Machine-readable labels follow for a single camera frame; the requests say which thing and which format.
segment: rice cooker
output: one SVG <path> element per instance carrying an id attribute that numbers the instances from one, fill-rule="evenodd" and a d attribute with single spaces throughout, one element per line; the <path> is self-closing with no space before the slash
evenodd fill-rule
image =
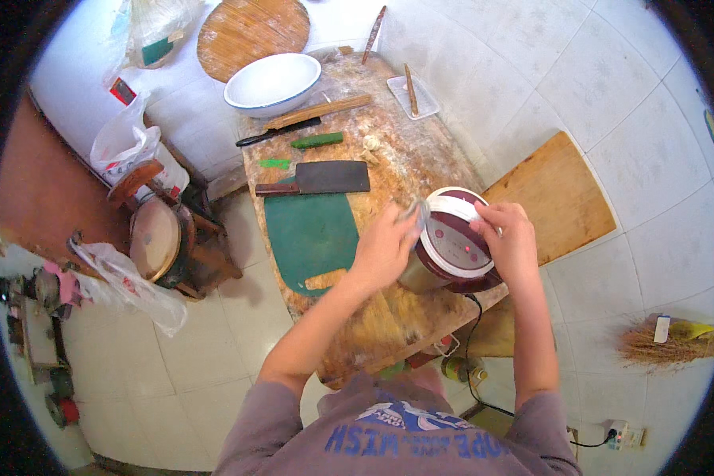
<path id="1" fill-rule="evenodd" d="M 469 224 L 481 219 L 474 203 L 488 205 L 480 195 L 459 186 L 447 186 L 426 199 L 430 215 L 410 253 L 400 285 L 421 294 L 440 287 L 478 292 L 502 282 L 484 237 Z"/>

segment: plastic tray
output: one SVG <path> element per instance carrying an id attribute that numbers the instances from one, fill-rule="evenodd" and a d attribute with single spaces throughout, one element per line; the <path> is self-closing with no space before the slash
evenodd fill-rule
<path id="1" fill-rule="evenodd" d="M 409 109 L 409 93 L 405 89 L 407 78 L 404 76 L 396 76 L 386 80 L 389 89 L 394 97 L 399 101 L 400 106 L 404 109 L 405 114 L 412 119 L 418 120 L 428 117 L 439 112 L 439 103 L 428 92 L 428 88 L 423 81 L 417 76 L 413 76 L 413 89 L 415 90 L 415 99 L 418 101 L 418 117 L 413 117 L 413 113 Z"/>

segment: power strip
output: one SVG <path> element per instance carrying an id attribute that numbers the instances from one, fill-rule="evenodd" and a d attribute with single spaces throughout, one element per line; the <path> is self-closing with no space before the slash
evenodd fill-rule
<path id="1" fill-rule="evenodd" d="M 614 420 L 610 430 L 616 430 L 616 436 L 608 442 L 608 447 L 614 451 L 645 446 L 645 428 L 630 428 L 624 420 Z"/>

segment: power cord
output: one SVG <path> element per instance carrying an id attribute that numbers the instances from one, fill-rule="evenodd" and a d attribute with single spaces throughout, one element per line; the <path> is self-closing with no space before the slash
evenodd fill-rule
<path id="1" fill-rule="evenodd" d="M 476 394 L 474 394 L 474 387 L 470 384 L 470 366 L 468 365 L 468 362 L 469 362 L 469 360 L 468 360 L 468 346 L 470 345 L 471 336 L 474 335 L 474 332 L 476 331 L 476 327 L 481 322 L 481 315 L 484 313 L 484 308 L 481 307 L 481 303 L 479 302 L 479 300 L 476 298 L 476 296 L 473 293 L 469 292 L 467 294 L 464 294 L 463 296 L 465 296 L 466 298 L 475 302 L 476 305 L 479 306 L 479 315 L 476 316 L 476 324 L 474 324 L 474 327 L 470 329 L 470 334 L 468 334 L 468 338 L 465 341 L 465 362 L 466 362 L 465 372 L 466 372 L 466 376 L 468 377 L 468 379 L 467 379 L 468 380 L 468 391 L 470 392 L 471 397 L 473 397 L 481 405 L 484 405 L 485 407 L 491 408 L 493 410 L 497 410 L 498 412 L 500 412 L 502 414 L 506 414 L 511 417 L 514 417 L 515 415 L 513 413 L 511 413 L 503 408 L 496 407 L 494 405 L 490 405 L 490 404 L 486 403 L 485 401 L 481 401 L 481 399 L 478 398 L 476 396 Z M 576 441 L 572 441 L 571 443 L 574 443 L 575 445 L 581 446 L 583 448 L 598 448 L 599 446 L 603 446 L 604 444 L 608 443 L 615 436 L 616 436 L 616 430 L 611 429 L 608 431 L 608 435 L 606 436 L 605 440 L 603 440 L 603 443 L 599 443 L 597 445 L 585 445 L 583 443 L 579 443 Z"/>
<path id="2" fill-rule="evenodd" d="M 615 436 L 616 436 L 616 430 L 614 430 L 613 428 L 611 428 L 611 429 L 608 431 L 608 436 L 606 436 L 606 437 L 605 437 L 605 440 L 603 440 L 603 443 L 598 443 L 597 445 L 585 445 L 585 444 L 582 444 L 582 443 L 578 443 L 578 442 L 576 442 L 576 441 L 572 441 L 571 443 L 574 443 L 574 444 L 577 445 L 577 446 L 581 446 L 582 448 L 597 448 L 597 447 L 599 447 L 599 446 L 603 446 L 604 444 L 608 443 L 608 442 L 611 441 Z"/>
<path id="3" fill-rule="evenodd" d="M 503 408 L 496 407 L 494 405 L 490 405 L 490 404 L 486 403 L 485 401 L 481 401 L 481 399 L 478 398 L 474 394 L 474 387 L 470 384 L 470 366 L 468 365 L 468 362 L 469 362 L 469 360 L 468 360 L 468 346 L 470 345 L 470 337 L 474 335 L 474 332 L 476 331 L 476 327 L 478 327 L 479 323 L 481 322 L 481 315 L 484 313 L 484 308 L 481 307 L 481 303 L 479 302 L 478 299 L 476 299 L 476 296 L 472 292 L 464 294 L 463 296 L 465 296 L 466 298 L 475 302 L 476 305 L 479 306 L 479 315 L 476 317 L 476 324 L 474 324 L 474 327 L 470 329 L 470 334 L 468 334 L 468 338 L 465 341 L 465 362 L 466 362 L 465 374 L 466 374 L 467 380 L 468 380 L 468 391 L 470 392 L 471 397 L 473 397 L 474 400 L 479 402 L 481 405 L 484 405 L 485 407 L 491 408 L 493 410 L 497 410 L 501 414 L 506 414 L 511 417 L 514 417 L 515 415 L 513 413 L 511 413 Z"/>

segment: green cutting board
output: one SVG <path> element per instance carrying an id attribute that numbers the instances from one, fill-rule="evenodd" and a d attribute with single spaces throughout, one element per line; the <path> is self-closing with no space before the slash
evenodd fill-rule
<path id="1" fill-rule="evenodd" d="M 322 296 L 327 290 L 308 290 L 305 280 L 352 267 L 359 234 L 346 195 L 268 197 L 264 213 L 280 277 L 295 292 Z"/>

